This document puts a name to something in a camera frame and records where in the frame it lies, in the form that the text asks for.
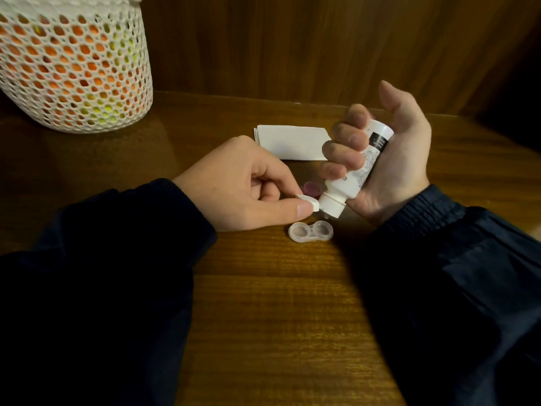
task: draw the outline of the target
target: bottle label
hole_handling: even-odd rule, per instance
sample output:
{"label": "bottle label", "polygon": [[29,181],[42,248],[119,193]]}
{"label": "bottle label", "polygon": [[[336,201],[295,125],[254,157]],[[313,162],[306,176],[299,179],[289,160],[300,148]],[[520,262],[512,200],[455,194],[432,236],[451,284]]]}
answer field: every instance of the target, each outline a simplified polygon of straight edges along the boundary
{"label": "bottle label", "polygon": [[362,188],[366,179],[369,177],[370,171],[374,167],[375,160],[378,159],[378,156],[385,148],[385,145],[387,145],[387,140],[381,135],[374,132],[370,134],[369,146],[361,152],[361,154],[365,156],[365,164],[361,169],[351,172],[351,176],[356,179],[359,188]]}

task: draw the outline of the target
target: wooden wall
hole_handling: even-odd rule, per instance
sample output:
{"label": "wooden wall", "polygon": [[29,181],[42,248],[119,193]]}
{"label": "wooden wall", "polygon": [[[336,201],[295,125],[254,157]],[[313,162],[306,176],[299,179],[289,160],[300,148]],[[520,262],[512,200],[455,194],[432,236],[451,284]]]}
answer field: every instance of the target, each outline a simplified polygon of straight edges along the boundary
{"label": "wooden wall", "polygon": [[510,70],[505,61],[536,26],[541,0],[143,0],[142,8],[157,90],[378,107],[384,78],[427,112],[458,114],[481,84],[478,98],[497,88],[483,79]]}

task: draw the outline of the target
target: person's left hand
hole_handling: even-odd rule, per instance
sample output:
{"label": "person's left hand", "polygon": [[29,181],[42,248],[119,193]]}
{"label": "person's left hand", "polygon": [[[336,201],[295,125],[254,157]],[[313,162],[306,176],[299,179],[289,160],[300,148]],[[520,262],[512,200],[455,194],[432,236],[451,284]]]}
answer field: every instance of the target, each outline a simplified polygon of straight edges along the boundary
{"label": "person's left hand", "polygon": [[246,231],[307,218],[312,204],[288,166],[247,136],[219,146],[173,182],[217,231]]}

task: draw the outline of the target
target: sleeve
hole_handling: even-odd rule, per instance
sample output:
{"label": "sleeve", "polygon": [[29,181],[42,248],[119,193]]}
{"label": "sleeve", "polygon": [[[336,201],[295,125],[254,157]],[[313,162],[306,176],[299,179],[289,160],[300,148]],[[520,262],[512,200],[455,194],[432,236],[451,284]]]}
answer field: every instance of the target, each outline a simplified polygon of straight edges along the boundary
{"label": "sleeve", "polygon": [[60,211],[33,250],[0,257],[14,393],[24,403],[173,405],[192,267],[215,240],[166,179]]}
{"label": "sleeve", "polygon": [[541,404],[541,244],[430,186],[370,235],[358,282],[408,404]]}

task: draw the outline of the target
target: person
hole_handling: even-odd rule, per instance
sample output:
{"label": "person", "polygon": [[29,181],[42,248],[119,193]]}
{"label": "person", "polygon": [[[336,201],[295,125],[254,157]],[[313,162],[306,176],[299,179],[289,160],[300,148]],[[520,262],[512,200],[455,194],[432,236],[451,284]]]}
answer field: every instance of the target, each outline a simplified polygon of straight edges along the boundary
{"label": "person", "polygon": [[[356,272],[406,401],[540,404],[540,244],[430,185],[429,122],[412,95],[384,81],[379,92],[396,133],[348,205],[376,227],[363,257],[374,265]],[[335,124],[324,178],[363,165],[370,116],[355,104]],[[284,163],[241,136],[172,181],[65,207],[32,250],[0,258],[4,397],[172,405],[192,267],[217,231],[306,218],[300,193]]]}

